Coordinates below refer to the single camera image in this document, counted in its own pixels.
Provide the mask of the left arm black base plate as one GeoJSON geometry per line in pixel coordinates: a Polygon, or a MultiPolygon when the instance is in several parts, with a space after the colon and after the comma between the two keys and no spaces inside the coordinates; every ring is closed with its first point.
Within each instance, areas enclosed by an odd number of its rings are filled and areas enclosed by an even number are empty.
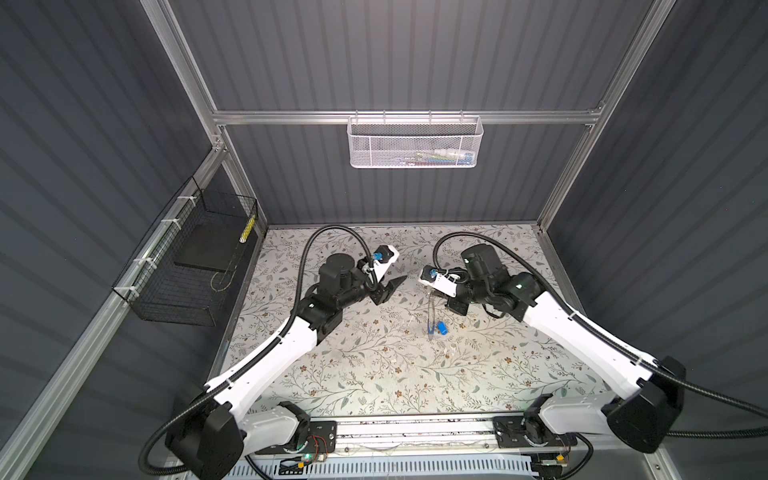
{"type": "Polygon", "coordinates": [[[256,452],[268,454],[329,454],[335,451],[338,423],[310,420],[300,424],[286,444],[273,445],[256,452]]]}

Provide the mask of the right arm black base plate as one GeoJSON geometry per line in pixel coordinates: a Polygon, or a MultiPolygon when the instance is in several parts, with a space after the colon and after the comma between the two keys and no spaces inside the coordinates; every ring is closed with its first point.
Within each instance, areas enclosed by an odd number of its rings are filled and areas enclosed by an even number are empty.
{"type": "Polygon", "coordinates": [[[502,415],[492,418],[492,427],[500,448],[565,447],[578,444],[574,434],[555,434],[537,417],[502,415]]]}

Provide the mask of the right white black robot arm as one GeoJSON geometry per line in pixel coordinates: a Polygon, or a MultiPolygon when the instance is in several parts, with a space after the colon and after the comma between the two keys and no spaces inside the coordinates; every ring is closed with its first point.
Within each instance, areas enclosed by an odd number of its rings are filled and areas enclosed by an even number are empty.
{"type": "Polygon", "coordinates": [[[427,267],[424,282],[465,314],[469,305],[491,307],[555,340],[609,387],[599,395],[558,399],[545,394],[533,404],[535,422],[553,434],[612,435],[642,453],[655,452],[684,405],[685,367],[672,357],[657,359],[618,339],[560,298],[537,273],[509,273],[496,250],[478,244],[450,270],[427,267]]]}

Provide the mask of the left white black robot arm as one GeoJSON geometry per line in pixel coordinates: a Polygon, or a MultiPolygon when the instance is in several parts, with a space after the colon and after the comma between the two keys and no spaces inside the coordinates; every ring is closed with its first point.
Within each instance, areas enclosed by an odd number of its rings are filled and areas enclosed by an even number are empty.
{"type": "Polygon", "coordinates": [[[329,256],[294,318],[202,390],[185,393],[177,402],[180,419],[165,438],[183,467],[199,479],[221,479],[246,455],[271,447],[301,449],[310,434],[306,412],[289,401],[257,414],[250,408],[296,360],[340,325],[345,308],[364,299],[376,305],[389,300],[403,277],[376,287],[369,282],[383,279],[398,257],[387,245],[374,252],[371,263],[343,253],[329,256]]]}

